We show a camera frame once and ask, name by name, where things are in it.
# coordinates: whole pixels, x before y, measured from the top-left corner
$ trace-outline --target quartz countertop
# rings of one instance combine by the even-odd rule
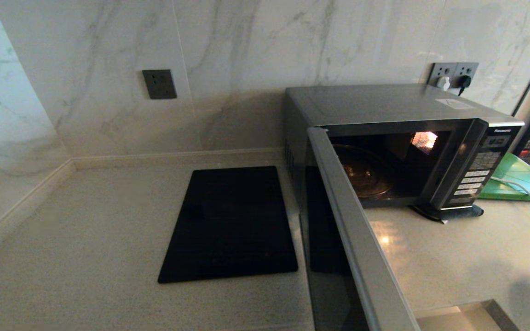
[[[414,312],[494,299],[530,331],[530,202],[477,205],[484,215],[448,224],[408,208],[366,214]]]

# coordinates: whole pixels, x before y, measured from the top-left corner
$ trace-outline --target open microwave door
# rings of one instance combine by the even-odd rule
[[[421,331],[326,131],[308,136],[368,329]]]

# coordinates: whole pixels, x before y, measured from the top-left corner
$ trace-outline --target electrical socket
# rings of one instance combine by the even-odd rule
[[[143,70],[143,76],[151,99],[177,98],[171,70]]]
[[[459,88],[459,78],[467,75],[473,80],[477,69],[477,62],[435,63],[427,84],[437,86],[439,78],[447,76],[449,77],[449,88]]]

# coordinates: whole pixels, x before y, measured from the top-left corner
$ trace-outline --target black mat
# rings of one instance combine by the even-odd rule
[[[297,269],[275,167],[193,172],[159,283]]]

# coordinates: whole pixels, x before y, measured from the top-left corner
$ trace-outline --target microwave oven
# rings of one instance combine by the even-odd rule
[[[296,87],[284,100],[299,200],[306,168],[325,158],[340,163],[363,208],[409,205],[437,219],[483,212],[473,203],[523,125],[425,84]]]

